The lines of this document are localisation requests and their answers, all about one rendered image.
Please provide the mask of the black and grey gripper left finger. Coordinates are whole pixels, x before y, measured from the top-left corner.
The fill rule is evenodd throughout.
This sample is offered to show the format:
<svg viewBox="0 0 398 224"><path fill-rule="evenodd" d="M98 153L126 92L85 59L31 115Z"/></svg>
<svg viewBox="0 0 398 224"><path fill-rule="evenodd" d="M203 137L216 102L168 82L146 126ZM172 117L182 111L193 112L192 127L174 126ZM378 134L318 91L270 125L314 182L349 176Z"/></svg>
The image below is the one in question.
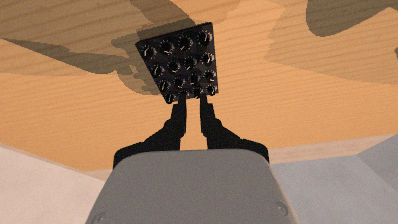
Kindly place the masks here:
<svg viewBox="0 0 398 224"><path fill-rule="evenodd" d="M179 93L178 104L173 104L171 118L165 121L163 128L148 137L144 142L119 149L114 155L113 169L121 160L134 154L180 150L181 138L186 134L186 120L186 95Z"/></svg>

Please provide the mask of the black knob box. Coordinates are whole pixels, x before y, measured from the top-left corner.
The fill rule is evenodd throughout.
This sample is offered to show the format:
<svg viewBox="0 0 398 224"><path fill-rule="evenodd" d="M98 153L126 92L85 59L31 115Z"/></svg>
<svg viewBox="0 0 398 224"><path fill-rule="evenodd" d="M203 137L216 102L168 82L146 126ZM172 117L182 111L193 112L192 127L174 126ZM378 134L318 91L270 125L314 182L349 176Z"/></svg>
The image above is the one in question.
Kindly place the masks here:
<svg viewBox="0 0 398 224"><path fill-rule="evenodd" d="M213 23L140 40L135 46L167 104L178 101L179 93L186 99L219 93Z"/></svg>

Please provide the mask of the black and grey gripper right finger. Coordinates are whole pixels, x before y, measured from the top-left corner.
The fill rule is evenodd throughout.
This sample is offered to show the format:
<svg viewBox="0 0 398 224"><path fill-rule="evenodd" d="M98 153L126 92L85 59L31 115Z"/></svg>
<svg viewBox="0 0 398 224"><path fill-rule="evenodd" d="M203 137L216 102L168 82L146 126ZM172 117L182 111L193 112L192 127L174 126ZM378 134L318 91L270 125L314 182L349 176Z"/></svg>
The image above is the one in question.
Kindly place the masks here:
<svg viewBox="0 0 398 224"><path fill-rule="evenodd" d="M215 117L213 104L207 101L206 93L200 94L200 123L201 133L207 140L207 149L246 149L259 153L269 163L268 149L265 145L241 139L222 126L222 122Z"/></svg>

